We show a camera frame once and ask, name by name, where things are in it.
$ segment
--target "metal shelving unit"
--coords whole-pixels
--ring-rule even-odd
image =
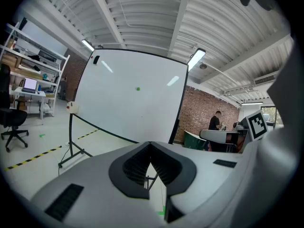
[[[43,67],[44,68],[48,68],[48,73],[49,71],[51,72],[54,72],[53,74],[56,76],[57,73],[59,73],[59,78],[58,78],[58,81],[57,81],[57,84],[53,83],[53,82],[48,82],[48,81],[44,81],[44,80],[39,80],[39,79],[36,79],[36,78],[33,78],[35,80],[37,80],[37,82],[39,82],[40,84],[46,84],[46,85],[52,85],[52,86],[55,86],[55,92],[54,92],[54,95],[55,97],[46,97],[46,100],[50,100],[51,101],[51,104],[52,106],[50,106],[51,110],[46,112],[46,113],[51,113],[52,116],[55,115],[55,104],[56,104],[56,96],[57,96],[57,92],[58,92],[58,87],[59,87],[59,83],[60,83],[60,79],[62,77],[62,72],[64,71],[65,67],[66,67],[66,64],[67,64],[67,61],[69,60],[70,58],[70,55],[68,55],[67,57],[45,47],[45,46],[42,46],[41,44],[39,44],[38,42],[36,42],[33,38],[31,38],[30,36],[28,36],[27,34],[25,34],[23,31],[19,30],[18,29],[18,25],[19,23],[16,24],[16,26],[12,26],[10,24],[6,24],[6,31],[9,33],[9,37],[8,39],[6,40],[5,44],[4,45],[0,45],[0,48],[2,49],[1,51],[1,54],[0,54],[0,61],[2,60],[2,56],[4,54],[4,51],[8,51],[10,53],[13,53],[15,54],[16,56],[19,56],[19,57],[22,57],[34,64],[37,64],[38,66],[42,67],[42,71],[43,71]],[[30,57],[26,56],[26,55],[23,55],[17,51],[14,51],[10,48],[7,47],[7,44],[11,38],[11,36],[15,37],[15,38],[18,38],[18,39],[21,39],[21,40],[24,40],[25,42],[31,44],[32,46],[36,47],[37,49],[43,51],[44,53],[56,58],[56,59],[59,59],[59,60],[64,60],[64,64],[62,66],[62,68],[60,68],[60,64],[59,64],[59,68],[55,68],[53,65],[48,65],[48,64],[45,64],[43,62],[39,62],[37,60],[33,60],[31,59]],[[22,78],[31,78],[29,76],[24,76],[22,74],[18,74],[18,73],[15,73],[15,72],[11,72],[10,73],[11,75],[14,75],[14,76],[17,76],[17,77],[22,77]]]

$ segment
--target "whiteboard frame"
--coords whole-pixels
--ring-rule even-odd
[[[83,76],[83,74],[84,74],[84,71],[85,71],[85,69],[86,69],[86,66],[87,66],[89,60],[91,59],[92,54],[93,54],[96,50],[120,50],[120,51],[139,52],[139,53],[149,54],[149,55],[156,56],[156,57],[162,57],[162,58],[165,58],[165,59],[168,59],[168,60],[172,60],[172,61],[175,61],[175,62],[178,62],[178,63],[181,63],[181,64],[186,65],[186,66],[187,66],[187,72],[186,72],[186,77],[185,77],[184,89],[183,89],[183,92],[182,92],[182,94],[181,94],[180,106],[179,106],[179,109],[178,109],[178,111],[177,111],[177,116],[176,116],[175,123],[174,123],[174,126],[175,126],[175,124],[176,124],[176,122],[177,122],[177,120],[178,120],[178,118],[179,118],[180,112],[181,112],[181,105],[182,105],[182,102],[183,102],[183,100],[184,100],[185,90],[186,90],[186,86],[187,86],[188,73],[189,73],[189,66],[188,66],[187,63],[183,63],[183,62],[180,62],[180,61],[175,60],[175,59],[173,59],[173,58],[164,57],[164,56],[157,55],[157,54],[153,54],[153,53],[149,53],[149,52],[143,52],[143,51],[137,51],[137,50],[129,50],[129,49],[120,49],[120,48],[98,48],[98,49],[95,49],[94,51],[92,51],[92,53],[91,53],[89,59],[88,59],[87,62],[86,62],[85,68],[84,68],[84,70],[83,70],[83,72],[82,72],[82,74],[81,74],[80,80],[79,80],[79,82],[78,82],[77,89],[76,89],[76,91],[75,91],[75,93],[74,93],[73,101],[75,101],[75,98],[76,98],[76,95],[77,95],[77,91],[78,91],[78,87],[79,87],[79,84],[80,84],[80,82],[81,82],[81,79],[82,79],[82,76]],[[115,136],[115,137],[118,137],[118,138],[120,138],[120,139],[124,139],[124,140],[126,140],[126,141],[130,141],[130,142],[132,142],[132,143],[138,143],[137,141],[134,141],[134,140],[131,140],[131,139],[127,139],[127,138],[124,138],[124,137],[119,136],[119,135],[117,135],[117,134],[115,134],[115,133],[112,133],[112,132],[109,132],[109,131],[107,131],[107,130],[105,130],[105,129],[102,129],[102,128],[100,128],[100,127],[97,127],[96,125],[94,125],[94,124],[88,122],[86,119],[83,119],[82,117],[78,116],[77,114],[73,114],[73,115],[76,116],[76,117],[78,117],[78,118],[81,119],[82,121],[86,122],[87,124],[90,124],[91,126],[97,128],[97,129],[99,129],[99,130],[101,130],[101,131],[103,131],[103,132],[105,132],[105,133],[108,133],[108,134],[110,134],[110,135],[112,135],[112,136]],[[170,142],[170,139],[172,138],[172,135],[173,135],[174,130],[175,130],[175,128],[173,127],[172,133],[171,133],[170,138],[169,138],[169,142]]]

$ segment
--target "red brick wall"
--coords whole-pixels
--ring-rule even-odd
[[[180,109],[180,124],[174,140],[184,142],[184,130],[199,135],[202,129],[208,129],[210,119],[216,111],[222,112],[222,121],[227,126],[227,130],[232,130],[233,123],[238,120],[239,110],[236,107],[213,95],[187,86]]]
[[[78,87],[80,77],[82,72],[85,69],[86,61],[78,56],[76,53],[68,49],[65,53],[65,57],[70,55],[69,60],[67,61],[66,68],[63,71],[62,77],[66,76],[66,100],[72,101],[76,89]]]

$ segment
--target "office chair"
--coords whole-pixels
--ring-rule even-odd
[[[19,133],[27,133],[29,135],[28,130],[17,130],[20,125],[25,122],[27,118],[27,113],[19,110],[20,102],[24,102],[16,99],[18,102],[17,110],[10,109],[10,68],[5,64],[1,64],[0,66],[0,124],[6,127],[11,127],[12,131],[1,133],[1,139],[4,140],[5,135],[9,135],[9,139],[5,144],[5,148],[7,152],[10,152],[8,148],[8,144],[10,143],[13,137],[18,138],[21,142],[24,143],[24,146],[27,148],[28,144],[21,139],[18,134]]]

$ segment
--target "laptop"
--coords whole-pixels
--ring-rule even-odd
[[[37,80],[31,79],[31,78],[25,78],[25,83],[24,87],[22,88],[22,92],[27,92],[27,93],[36,93],[36,84]]]

